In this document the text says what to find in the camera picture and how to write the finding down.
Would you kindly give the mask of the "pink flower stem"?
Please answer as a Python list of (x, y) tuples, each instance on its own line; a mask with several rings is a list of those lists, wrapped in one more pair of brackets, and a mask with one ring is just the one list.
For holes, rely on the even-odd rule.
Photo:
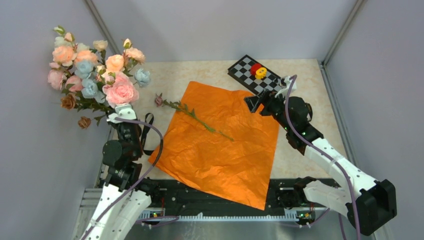
[(139, 99), (139, 92), (123, 72), (109, 73), (102, 87), (105, 100), (112, 107), (131, 104)]

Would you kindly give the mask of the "orange wrapping paper sheet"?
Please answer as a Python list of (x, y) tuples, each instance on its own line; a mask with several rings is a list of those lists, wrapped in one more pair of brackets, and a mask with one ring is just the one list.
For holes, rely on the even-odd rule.
[(264, 210), (280, 125), (251, 113), (248, 96), (191, 81), (181, 102), (195, 117), (176, 112), (149, 162), (191, 188)]

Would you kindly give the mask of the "peach flower stem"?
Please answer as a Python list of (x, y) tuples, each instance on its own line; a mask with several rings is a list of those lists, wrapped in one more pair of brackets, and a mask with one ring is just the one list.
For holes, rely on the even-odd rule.
[(100, 74), (122, 72), (125, 69), (125, 58), (123, 55), (115, 54), (107, 58), (104, 69), (100, 70)]
[(126, 38), (123, 41), (123, 56), (126, 59), (131, 59), (136, 61), (138, 64), (144, 64), (146, 57), (144, 53), (136, 47), (133, 47), (132, 41), (129, 38)]
[(88, 61), (94, 65), (102, 62), (97, 54), (106, 53), (106, 48), (109, 46), (107, 40), (95, 40), (93, 41), (93, 46), (90, 47), (84, 43), (72, 41), (71, 38), (72, 34), (70, 32), (55, 37), (54, 50), (52, 52), (54, 63), (63, 67), (71, 67), (83, 61)]

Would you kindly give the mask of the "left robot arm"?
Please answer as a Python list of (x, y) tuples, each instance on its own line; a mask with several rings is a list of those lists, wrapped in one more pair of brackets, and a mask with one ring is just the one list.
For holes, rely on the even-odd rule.
[(141, 175), (142, 164), (135, 161), (143, 154), (142, 138), (149, 130), (163, 135), (151, 123), (124, 120), (116, 124), (118, 139), (107, 141), (102, 148), (102, 161), (108, 167), (94, 213), (83, 231), (82, 240), (123, 240), (141, 213), (160, 202), (156, 186)]

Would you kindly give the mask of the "brown flower stem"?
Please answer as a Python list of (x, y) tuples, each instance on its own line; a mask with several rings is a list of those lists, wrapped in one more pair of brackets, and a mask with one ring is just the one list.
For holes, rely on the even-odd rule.
[(95, 121), (96, 125), (99, 126), (101, 120), (111, 111), (109, 106), (99, 103), (93, 98), (84, 98), (82, 94), (72, 92), (69, 92), (60, 98), (60, 107), (69, 111), (76, 110), (77, 112), (83, 110), (91, 110), (93, 113), (102, 112), (101, 115), (92, 118), (81, 116), (77, 124), (83, 130), (87, 129), (93, 121)]

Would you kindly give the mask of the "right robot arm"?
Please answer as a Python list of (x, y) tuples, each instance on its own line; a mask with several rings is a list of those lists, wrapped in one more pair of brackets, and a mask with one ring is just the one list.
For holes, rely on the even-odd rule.
[(288, 143), (332, 177), (329, 186), (314, 177), (298, 178), (293, 200), (299, 206), (317, 203), (346, 217), (362, 235), (370, 236), (397, 216), (396, 188), (387, 179), (368, 175), (339, 153), (310, 123), (312, 109), (301, 97), (278, 96), (265, 90), (244, 98), (249, 111), (273, 117), (286, 131)]

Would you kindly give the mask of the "blue flower stem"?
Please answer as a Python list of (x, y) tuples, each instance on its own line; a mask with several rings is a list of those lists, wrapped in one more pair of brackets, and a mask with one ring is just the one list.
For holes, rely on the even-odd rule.
[(75, 75), (81, 78), (82, 96), (86, 99), (95, 99), (98, 103), (108, 103), (102, 91), (106, 76), (114, 72), (100, 74), (94, 71), (94, 64), (86, 60), (76, 64)]

